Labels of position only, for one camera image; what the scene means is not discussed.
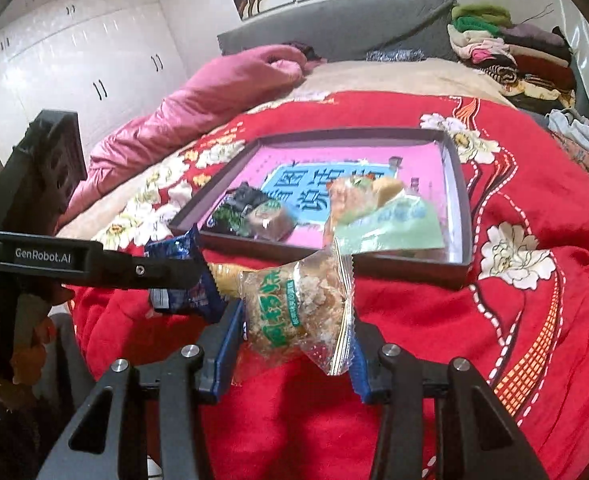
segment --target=cabinet handle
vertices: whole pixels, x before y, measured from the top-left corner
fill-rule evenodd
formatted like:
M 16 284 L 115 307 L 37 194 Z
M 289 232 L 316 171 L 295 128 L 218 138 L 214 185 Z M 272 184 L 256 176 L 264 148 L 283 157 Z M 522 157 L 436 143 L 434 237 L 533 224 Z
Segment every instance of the cabinet handle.
M 94 85 L 94 88 L 97 91 L 98 100 L 103 101 L 103 99 L 101 98 L 101 92 L 98 91 L 97 84 L 94 81 L 92 82 L 92 84 Z

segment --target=candy wrapper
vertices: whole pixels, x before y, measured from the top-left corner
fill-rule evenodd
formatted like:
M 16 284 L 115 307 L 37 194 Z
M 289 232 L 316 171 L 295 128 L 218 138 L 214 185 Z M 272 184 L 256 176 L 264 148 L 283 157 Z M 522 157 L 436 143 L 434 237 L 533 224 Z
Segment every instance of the candy wrapper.
M 208 323 L 216 323 L 223 315 L 225 301 L 219 294 L 210 269 L 196 245 L 197 234 L 195 225 L 180 237 L 162 242 L 151 242 L 145 246 L 145 256 L 194 260 L 201 263 L 204 269 L 199 283 L 189 290 L 150 289 L 150 302 L 157 313 L 198 314 Z
M 204 222 L 202 229 L 223 235 L 252 238 L 254 232 L 246 216 L 268 200 L 270 197 L 263 191 L 242 182 L 238 188 L 228 190 L 210 218 Z
M 338 246 L 271 269 L 241 272 L 247 338 L 271 365 L 303 351 L 327 375 L 347 371 L 354 336 L 354 277 Z
M 445 247 L 434 205 L 404 191 L 373 213 L 338 225 L 335 237 L 345 254 Z
M 212 277 L 219 292 L 223 296 L 239 298 L 241 296 L 241 282 L 239 276 L 242 271 L 253 272 L 254 269 L 235 264 L 208 264 Z
M 246 219 L 258 238 L 273 242 L 278 242 L 292 233 L 296 225 L 286 207 L 273 198 L 257 206 Z
M 330 215 L 325 222 L 323 245 L 327 246 L 334 238 L 339 224 L 349 224 L 377 208 L 377 196 L 373 190 L 372 175 L 341 177 L 327 183 L 330 197 Z

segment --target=white flower print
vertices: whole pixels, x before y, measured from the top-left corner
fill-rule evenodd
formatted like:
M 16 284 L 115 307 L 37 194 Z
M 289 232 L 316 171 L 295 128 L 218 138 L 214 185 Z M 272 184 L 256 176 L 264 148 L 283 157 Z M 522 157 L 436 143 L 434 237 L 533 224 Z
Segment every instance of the white flower print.
M 424 114 L 421 116 L 421 128 L 441 130 L 443 132 L 460 132 L 467 130 L 456 117 L 443 117 L 441 114 Z
M 169 202 L 146 216 L 142 224 L 134 230 L 134 245 L 144 246 L 149 241 L 158 242 L 172 236 L 168 224 L 180 210 L 177 203 Z
M 203 150 L 199 154 L 199 160 L 194 165 L 199 170 L 204 170 L 213 164 L 226 164 L 231 161 L 245 146 L 244 140 L 235 140 L 229 144 L 215 144 L 209 150 Z
M 134 238 L 136 229 L 141 223 L 141 218 L 124 211 L 117 215 L 108 227 L 99 231 L 92 239 L 101 242 L 103 248 L 108 251 L 125 249 Z
M 192 186 L 187 181 L 182 180 L 175 187 L 168 189 L 170 201 L 182 208 L 192 198 Z
M 480 132 L 468 130 L 456 117 L 426 114 L 421 116 L 421 127 L 448 132 L 456 145 L 462 164 L 469 160 L 479 164 L 491 164 L 495 160 L 494 154 L 501 150 L 497 141 L 482 139 Z
M 146 179 L 147 187 L 156 187 L 157 189 L 164 189 L 172 186 L 175 182 L 190 169 L 190 165 L 186 163 L 182 156 L 174 156 L 171 159 L 159 164 L 150 176 Z
M 126 204 L 127 212 L 137 218 L 143 218 L 152 212 L 152 206 L 161 203 L 161 195 L 156 186 L 143 186 Z
M 535 289 L 539 279 L 549 280 L 556 269 L 548 250 L 537 250 L 539 241 L 525 236 L 520 225 L 503 222 L 487 230 L 487 241 L 481 248 L 483 260 L 479 280 L 497 277 L 516 288 Z

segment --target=blue snack wrapper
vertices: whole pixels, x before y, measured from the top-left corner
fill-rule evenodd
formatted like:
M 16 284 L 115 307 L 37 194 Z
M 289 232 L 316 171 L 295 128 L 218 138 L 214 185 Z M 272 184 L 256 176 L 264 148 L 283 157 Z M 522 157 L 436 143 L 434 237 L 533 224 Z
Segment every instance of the blue snack wrapper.
M 151 288 L 150 302 L 155 312 L 161 314 L 198 314 L 208 323 L 217 323 L 225 310 L 225 300 L 219 294 L 206 260 L 196 245 L 197 234 L 198 229 L 194 225 L 182 236 L 146 244 L 145 256 L 194 260 L 203 267 L 201 279 L 193 288 Z

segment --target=pink comforter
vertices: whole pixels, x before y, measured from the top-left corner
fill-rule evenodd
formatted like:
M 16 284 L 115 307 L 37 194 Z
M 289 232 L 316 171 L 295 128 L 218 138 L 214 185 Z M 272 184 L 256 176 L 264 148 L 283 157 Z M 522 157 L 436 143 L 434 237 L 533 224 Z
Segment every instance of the pink comforter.
M 133 119 L 90 153 L 81 182 L 59 220 L 64 226 L 115 187 L 236 115 L 290 91 L 305 56 L 287 45 L 260 46 L 210 61 L 149 117 Z

